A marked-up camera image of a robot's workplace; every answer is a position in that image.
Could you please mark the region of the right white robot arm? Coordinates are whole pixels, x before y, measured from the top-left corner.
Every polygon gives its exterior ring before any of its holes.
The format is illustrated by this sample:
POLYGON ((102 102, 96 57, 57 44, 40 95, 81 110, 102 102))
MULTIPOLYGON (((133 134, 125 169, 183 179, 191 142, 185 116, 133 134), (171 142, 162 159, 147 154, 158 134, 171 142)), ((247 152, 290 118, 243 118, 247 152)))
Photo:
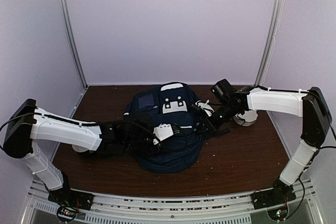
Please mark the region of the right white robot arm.
POLYGON ((197 133, 214 135, 218 129, 233 118, 257 111, 279 112, 302 118, 300 143, 294 155, 276 178, 272 189, 254 193, 252 198, 258 204, 270 201, 280 204, 293 199, 293 184, 310 166, 332 130, 332 116, 320 88, 308 90, 277 90, 262 86, 246 86, 236 90, 227 80, 212 87, 218 101, 218 109, 210 103, 196 101, 191 108, 202 114, 197 123, 197 133))

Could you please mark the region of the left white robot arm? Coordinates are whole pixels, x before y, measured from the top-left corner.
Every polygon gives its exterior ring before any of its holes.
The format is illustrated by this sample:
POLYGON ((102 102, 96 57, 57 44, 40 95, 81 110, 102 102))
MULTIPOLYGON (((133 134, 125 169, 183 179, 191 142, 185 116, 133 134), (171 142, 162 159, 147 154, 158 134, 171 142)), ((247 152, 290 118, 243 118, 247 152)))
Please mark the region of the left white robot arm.
POLYGON ((176 124, 153 127, 151 123, 146 113, 112 122, 78 121, 47 112, 37 107, 36 100, 27 99, 1 126, 6 129, 1 150, 21 160, 44 183, 54 202, 65 207, 82 206, 92 202, 92 195, 83 196, 71 190, 65 172, 49 161, 37 142, 65 143, 77 153, 105 157, 123 154, 132 144, 158 152, 165 140, 181 131, 176 124))

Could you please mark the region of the navy blue student backpack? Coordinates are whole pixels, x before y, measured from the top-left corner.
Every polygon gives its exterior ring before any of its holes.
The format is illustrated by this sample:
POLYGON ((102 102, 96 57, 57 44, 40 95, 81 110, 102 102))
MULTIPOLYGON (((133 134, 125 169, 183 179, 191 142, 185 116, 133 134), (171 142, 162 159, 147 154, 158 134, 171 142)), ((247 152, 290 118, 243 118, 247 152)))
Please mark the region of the navy blue student backpack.
POLYGON ((213 113, 186 83, 170 82, 137 93, 123 116, 136 162, 157 174, 189 168, 204 141, 230 132, 227 127, 207 126, 213 113))

